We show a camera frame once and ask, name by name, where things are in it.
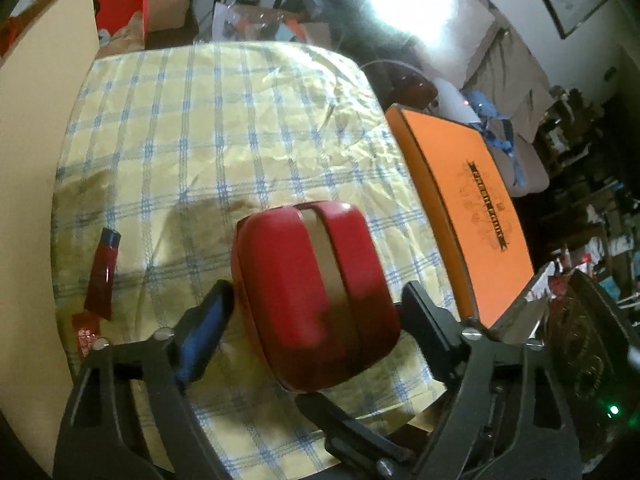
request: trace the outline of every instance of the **blue bow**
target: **blue bow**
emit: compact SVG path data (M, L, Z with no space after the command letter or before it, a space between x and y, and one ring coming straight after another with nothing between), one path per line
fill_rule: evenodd
M463 91L462 95L467 101L469 101L469 106L471 106L471 109L478 117L480 117L481 120L480 124L473 123L471 126L480 132L484 142L488 146L497 148L508 155L511 159L511 163L513 164L513 171L515 173L514 184L524 186L526 184L526 180L524 178L524 173L522 173L520 163L518 162L518 157L516 156L513 125L509 118L504 114L498 113L498 110L495 108L495 105L491 100L479 90ZM502 124L504 125L504 136L507 138L506 140L499 139L489 129L489 121L494 119L502 121Z

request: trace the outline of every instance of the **black tube cap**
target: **black tube cap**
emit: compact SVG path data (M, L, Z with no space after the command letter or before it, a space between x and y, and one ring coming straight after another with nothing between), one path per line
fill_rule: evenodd
M117 249L120 245L120 233L108 227L103 227L102 234L100 235L100 243L107 247Z

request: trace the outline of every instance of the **red case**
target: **red case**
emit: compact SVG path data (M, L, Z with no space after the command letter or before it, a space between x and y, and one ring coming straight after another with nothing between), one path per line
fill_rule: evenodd
M231 270L252 344L287 390L335 386L398 341L398 314L357 208L316 202L249 216L236 226Z

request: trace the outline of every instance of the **orange box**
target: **orange box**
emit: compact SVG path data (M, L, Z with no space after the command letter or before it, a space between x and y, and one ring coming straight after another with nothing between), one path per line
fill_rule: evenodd
M461 318L490 327L533 276L520 221L474 129L393 105L386 111L430 220Z

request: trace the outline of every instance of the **yellow and blue checkered cloth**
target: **yellow and blue checkered cloth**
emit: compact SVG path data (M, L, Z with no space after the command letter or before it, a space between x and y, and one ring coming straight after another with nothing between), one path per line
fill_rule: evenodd
M341 200L366 216L395 300L419 280L454 311L430 225L366 78L344 57L289 43L223 43L98 60L78 95L58 167L52 275L70 368L103 226L122 234L113 342L173 326L213 283L230 278L244 216ZM388 433L443 391L414 340L327 392ZM318 428L252 353L234 314L206 374L188 392L235 478L300 478L334 460ZM136 399L154 459L166 465L142 386Z

